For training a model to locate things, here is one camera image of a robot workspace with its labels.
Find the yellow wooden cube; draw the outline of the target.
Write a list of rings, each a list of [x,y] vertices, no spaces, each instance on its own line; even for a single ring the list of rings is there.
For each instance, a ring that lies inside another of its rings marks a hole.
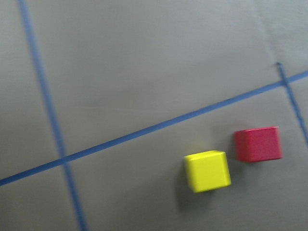
[[[187,181],[194,193],[231,185],[226,153],[211,150],[184,157]]]

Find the red wooden cube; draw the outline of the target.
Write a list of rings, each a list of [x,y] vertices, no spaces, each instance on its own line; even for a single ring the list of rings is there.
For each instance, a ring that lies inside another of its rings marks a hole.
[[[277,126],[236,131],[234,142],[236,158],[239,161],[254,163],[282,158]]]

